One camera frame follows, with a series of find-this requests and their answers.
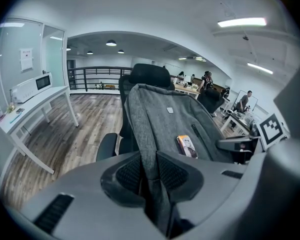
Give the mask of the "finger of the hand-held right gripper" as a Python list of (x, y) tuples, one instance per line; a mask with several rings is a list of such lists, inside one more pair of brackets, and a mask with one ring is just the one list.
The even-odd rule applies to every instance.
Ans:
[(248, 150), (252, 142), (249, 136), (235, 136), (216, 141), (215, 145), (220, 150), (243, 152)]

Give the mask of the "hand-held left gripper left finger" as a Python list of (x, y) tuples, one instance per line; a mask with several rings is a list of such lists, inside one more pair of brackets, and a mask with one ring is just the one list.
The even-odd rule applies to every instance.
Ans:
[(138, 152), (76, 167), (8, 214), (31, 240), (166, 240), (139, 195)]

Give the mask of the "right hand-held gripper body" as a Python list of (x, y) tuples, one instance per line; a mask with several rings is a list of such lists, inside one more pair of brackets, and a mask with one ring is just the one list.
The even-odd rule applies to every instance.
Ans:
[(259, 122), (250, 125), (248, 135), (240, 137), (233, 152), (234, 162), (237, 164), (248, 163), (255, 154), (264, 153), (271, 146), (288, 139), (284, 124), (276, 113), (268, 115)]

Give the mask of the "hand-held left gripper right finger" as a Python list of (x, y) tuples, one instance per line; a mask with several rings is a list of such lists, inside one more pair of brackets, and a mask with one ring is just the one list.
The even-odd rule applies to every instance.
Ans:
[(169, 197), (165, 234), (155, 240), (248, 240), (244, 213), (252, 200), (252, 164), (156, 153)]

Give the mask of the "grey fabric backpack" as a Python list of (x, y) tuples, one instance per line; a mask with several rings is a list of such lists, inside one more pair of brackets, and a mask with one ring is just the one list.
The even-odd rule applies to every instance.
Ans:
[(124, 107), (141, 155), (147, 188), (146, 214), (165, 234), (170, 201), (161, 180), (157, 152), (183, 155), (177, 136), (188, 135), (198, 159), (230, 164), (234, 159), (230, 152), (216, 147), (223, 135), (210, 113), (192, 96), (137, 84), (130, 90)]

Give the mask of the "black mesh office chair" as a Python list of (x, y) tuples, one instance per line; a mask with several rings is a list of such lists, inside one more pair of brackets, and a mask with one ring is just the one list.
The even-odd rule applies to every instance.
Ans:
[(137, 63), (130, 75), (121, 76), (118, 87), (122, 105), (122, 127), (119, 134), (107, 133), (103, 137), (96, 153), (96, 161), (139, 150), (125, 109), (126, 98), (136, 84), (146, 84), (168, 91), (175, 90), (174, 84), (171, 83), (170, 73), (164, 66)]

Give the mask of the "white desk right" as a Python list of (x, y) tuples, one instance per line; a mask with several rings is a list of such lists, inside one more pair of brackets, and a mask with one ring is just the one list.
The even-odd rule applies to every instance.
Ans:
[(236, 128), (234, 132), (239, 135), (249, 135), (253, 125), (257, 124), (255, 117), (251, 113), (240, 113), (229, 109), (225, 115), (227, 117), (225, 123), (222, 125), (220, 131), (223, 133), (227, 127), (230, 127), (231, 122), (235, 123)]

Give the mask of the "white standing whiteboard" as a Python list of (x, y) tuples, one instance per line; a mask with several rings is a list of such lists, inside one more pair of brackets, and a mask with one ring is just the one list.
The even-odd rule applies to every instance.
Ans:
[[(246, 94), (247, 94), (247, 92), (245, 92), (243, 90), (239, 91), (237, 98), (235, 99), (235, 102), (234, 102), (235, 108), (237, 106), (238, 101)], [(248, 103), (246, 104), (245, 110), (249, 111), (249, 112), (253, 112), (257, 103), (258, 103), (258, 99), (256, 97), (254, 97), (253, 95), (251, 95), (251, 97), (248, 99)]]

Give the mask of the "orange picture badge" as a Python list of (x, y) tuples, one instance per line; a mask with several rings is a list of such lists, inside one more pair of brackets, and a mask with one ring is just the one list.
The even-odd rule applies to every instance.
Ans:
[(198, 154), (188, 135), (178, 135), (176, 137), (179, 149), (184, 156), (198, 159)]

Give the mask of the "ceiling tube light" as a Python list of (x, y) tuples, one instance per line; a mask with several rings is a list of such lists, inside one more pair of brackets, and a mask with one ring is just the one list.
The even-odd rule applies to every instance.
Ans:
[(263, 17), (246, 17), (235, 18), (219, 21), (217, 23), (221, 28), (237, 27), (237, 26), (266, 26), (267, 22)]
[(257, 70), (259, 70), (259, 71), (265, 72), (265, 73), (267, 73), (267, 74), (270, 74), (270, 75), (273, 74), (273, 71), (271, 71), (271, 70), (269, 70), (269, 69), (266, 69), (266, 68), (264, 68), (264, 67), (261, 67), (261, 66), (258, 66), (258, 65), (249, 63), (249, 62), (247, 63), (247, 65), (248, 65), (249, 67), (252, 67), (252, 68), (257, 69)]

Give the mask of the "wooden top desk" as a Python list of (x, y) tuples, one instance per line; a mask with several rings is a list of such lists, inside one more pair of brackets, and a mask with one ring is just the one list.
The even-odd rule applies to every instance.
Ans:
[(199, 96), (199, 92), (196, 91), (196, 89), (191, 88), (191, 87), (184, 87), (184, 85), (179, 84), (179, 83), (174, 83), (174, 88), (176, 92), (184, 93), (189, 96), (192, 96), (193, 98), (197, 99)]

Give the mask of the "black metal railing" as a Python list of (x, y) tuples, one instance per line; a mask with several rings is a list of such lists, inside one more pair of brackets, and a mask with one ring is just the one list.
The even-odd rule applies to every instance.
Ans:
[(130, 75), (131, 67), (92, 66), (67, 70), (68, 83), (71, 90), (119, 90), (119, 79)]

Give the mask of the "white box-shaped appliance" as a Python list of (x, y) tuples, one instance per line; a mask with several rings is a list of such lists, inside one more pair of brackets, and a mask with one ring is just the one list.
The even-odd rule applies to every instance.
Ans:
[(26, 80), (11, 89), (13, 103), (23, 104), (38, 94), (35, 79)]

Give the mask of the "white microwave oven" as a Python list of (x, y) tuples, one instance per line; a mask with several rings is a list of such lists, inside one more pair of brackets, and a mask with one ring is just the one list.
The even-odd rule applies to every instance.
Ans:
[(51, 88), (53, 85), (52, 74), (49, 72), (49, 73), (45, 73), (39, 77), (36, 77), (35, 84), (36, 84), (37, 90), (39, 92), (43, 92), (43, 91)]

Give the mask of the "white paper poster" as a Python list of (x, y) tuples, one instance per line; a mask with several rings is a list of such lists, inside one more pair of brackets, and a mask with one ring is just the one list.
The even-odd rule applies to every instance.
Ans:
[(26, 71), (33, 68), (33, 48), (21, 48), (20, 52), (20, 70)]

